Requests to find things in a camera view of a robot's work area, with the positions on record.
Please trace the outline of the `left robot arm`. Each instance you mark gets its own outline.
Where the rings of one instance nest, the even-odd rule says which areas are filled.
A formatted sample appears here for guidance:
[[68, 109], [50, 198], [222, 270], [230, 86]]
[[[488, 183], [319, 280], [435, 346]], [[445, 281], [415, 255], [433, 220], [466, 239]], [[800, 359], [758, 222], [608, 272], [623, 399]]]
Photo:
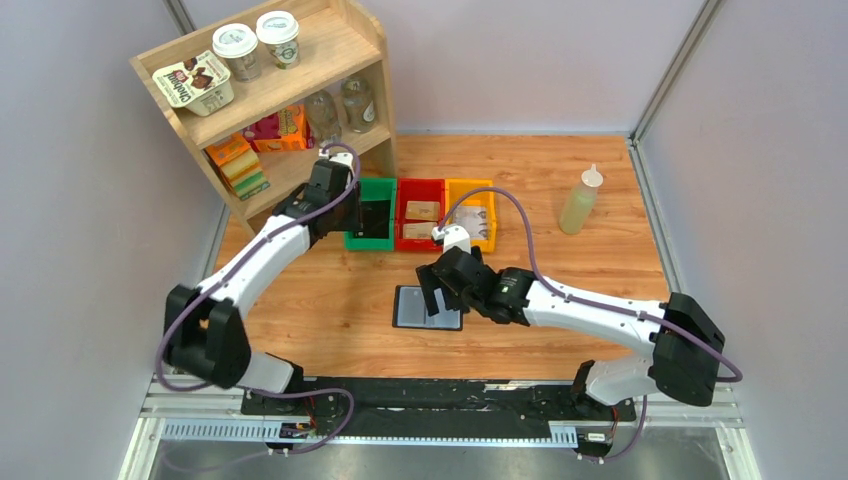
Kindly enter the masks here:
[[247, 247], [197, 286], [175, 286], [166, 299], [156, 372], [169, 365], [202, 386], [285, 394], [294, 365], [253, 351], [244, 322], [294, 260], [330, 232], [360, 228], [360, 171], [356, 154], [322, 150], [309, 181], [275, 207]]

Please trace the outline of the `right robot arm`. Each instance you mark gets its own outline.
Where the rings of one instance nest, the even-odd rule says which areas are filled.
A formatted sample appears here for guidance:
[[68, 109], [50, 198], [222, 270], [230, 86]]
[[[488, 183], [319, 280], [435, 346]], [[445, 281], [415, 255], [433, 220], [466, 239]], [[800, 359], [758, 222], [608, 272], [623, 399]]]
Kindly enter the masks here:
[[495, 271], [478, 248], [452, 247], [416, 275], [430, 315], [476, 311], [497, 324], [578, 331], [630, 350], [583, 362], [577, 396], [606, 406], [653, 393], [698, 407], [713, 401], [725, 336], [687, 294], [638, 301], [581, 290], [522, 268]]

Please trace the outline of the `black card holder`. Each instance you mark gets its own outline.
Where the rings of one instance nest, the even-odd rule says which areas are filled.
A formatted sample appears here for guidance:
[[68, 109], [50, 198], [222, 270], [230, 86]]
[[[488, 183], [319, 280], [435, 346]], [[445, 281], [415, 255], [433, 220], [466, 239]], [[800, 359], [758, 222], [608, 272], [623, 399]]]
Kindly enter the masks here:
[[463, 313], [449, 310], [445, 306], [440, 290], [436, 291], [438, 312], [427, 311], [421, 288], [414, 285], [398, 285], [395, 289], [392, 327], [434, 331], [462, 331]]

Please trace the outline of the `black credit cards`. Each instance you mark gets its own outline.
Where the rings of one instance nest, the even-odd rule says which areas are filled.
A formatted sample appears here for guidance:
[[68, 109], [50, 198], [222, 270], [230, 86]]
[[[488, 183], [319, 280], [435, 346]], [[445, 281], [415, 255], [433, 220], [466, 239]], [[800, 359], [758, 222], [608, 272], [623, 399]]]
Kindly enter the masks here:
[[362, 228], [357, 238], [388, 239], [391, 231], [393, 208], [390, 200], [370, 200], [361, 204]]

